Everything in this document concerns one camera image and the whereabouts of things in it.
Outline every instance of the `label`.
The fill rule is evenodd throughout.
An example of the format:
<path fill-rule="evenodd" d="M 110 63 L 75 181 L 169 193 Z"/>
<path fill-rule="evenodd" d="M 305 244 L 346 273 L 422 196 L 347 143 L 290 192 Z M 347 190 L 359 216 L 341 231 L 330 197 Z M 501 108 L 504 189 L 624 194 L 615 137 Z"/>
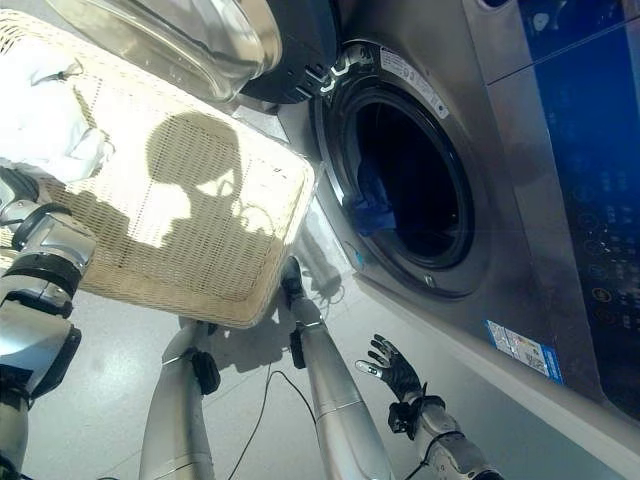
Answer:
<path fill-rule="evenodd" d="M 491 320 L 486 320 L 485 323 L 489 330 L 489 337 L 498 350 L 537 370 L 554 382 L 560 385 L 564 383 L 558 357 L 552 348 L 518 335 Z"/>
<path fill-rule="evenodd" d="M 380 67 L 387 72 L 391 72 L 397 77 L 402 78 L 409 85 L 415 88 L 422 98 L 424 98 L 429 105 L 436 112 L 436 115 L 444 120 L 449 116 L 449 109 L 444 104 L 440 96 L 435 92 L 433 87 L 429 85 L 418 71 L 405 62 L 401 57 L 396 55 L 386 48 L 380 49 Z"/>

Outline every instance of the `robot forearm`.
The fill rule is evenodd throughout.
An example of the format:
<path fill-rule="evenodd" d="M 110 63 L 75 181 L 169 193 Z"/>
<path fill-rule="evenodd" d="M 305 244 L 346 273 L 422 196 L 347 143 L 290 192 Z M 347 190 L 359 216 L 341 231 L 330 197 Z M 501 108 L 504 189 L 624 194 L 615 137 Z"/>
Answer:
<path fill-rule="evenodd" d="M 440 480 L 502 480 L 478 447 L 461 432 L 445 411 L 440 397 L 422 397 L 414 427 L 414 442 L 421 462 Z"/>
<path fill-rule="evenodd" d="M 55 205 L 36 203 L 28 177 L 0 169 L 0 224 L 19 253 L 0 278 L 0 479 L 17 478 L 27 411 L 56 388 L 81 334 L 66 318 L 95 250 L 92 233 Z"/>

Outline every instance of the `white laundry basket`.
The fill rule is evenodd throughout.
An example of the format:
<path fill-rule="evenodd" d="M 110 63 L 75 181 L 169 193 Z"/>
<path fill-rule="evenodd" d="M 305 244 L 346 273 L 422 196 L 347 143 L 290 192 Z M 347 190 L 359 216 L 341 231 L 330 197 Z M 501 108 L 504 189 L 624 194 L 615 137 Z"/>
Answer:
<path fill-rule="evenodd" d="M 81 288 L 222 325 L 258 322 L 311 200 L 311 165 L 100 48 L 0 11 L 0 53 L 29 37 L 80 61 L 66 81 L 116 149 L 94 178 L 47 182 L 98 237 Z"/>

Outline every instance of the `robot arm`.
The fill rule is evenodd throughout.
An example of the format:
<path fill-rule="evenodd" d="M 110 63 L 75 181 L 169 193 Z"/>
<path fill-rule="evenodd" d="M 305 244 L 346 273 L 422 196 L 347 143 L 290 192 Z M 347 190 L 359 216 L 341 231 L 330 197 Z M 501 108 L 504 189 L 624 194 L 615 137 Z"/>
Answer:
<path fill-rule="evenodd" d="M 503 480 L 482 452 L 461 431 L 446 411 L 444 401 L 425 395 L 413 367 L 396 347 L 380 335 L 369 352 L 379 365 L 359 360 L 356 368 L 387 383 L 398 398 L 389 407 L 389 427 L 414 441 L 421 465 L 428 465 L 439 480 Z"/>
<path fill-rule="evenodd" d="M 96 247 L 61 205 L 38 204 L 37 185 L 0 168 L 0 225 L 18 252 L 0 278 L 0 479 L 19 478 L 27 412 L 56 388 L 80 344 L 67 320 Z"/>

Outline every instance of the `white cloth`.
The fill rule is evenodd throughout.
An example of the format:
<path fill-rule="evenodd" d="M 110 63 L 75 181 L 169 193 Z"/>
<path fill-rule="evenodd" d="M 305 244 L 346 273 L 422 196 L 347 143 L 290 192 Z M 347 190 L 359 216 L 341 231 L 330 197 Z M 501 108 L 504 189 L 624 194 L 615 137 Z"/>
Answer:
<path fill-rule="evenodd" d="M 69 183 L 108 160 L 113 146 L 61 80 L 81 72 L 73 57 L 37 40 L 0 55 L 0 165 Z"/>

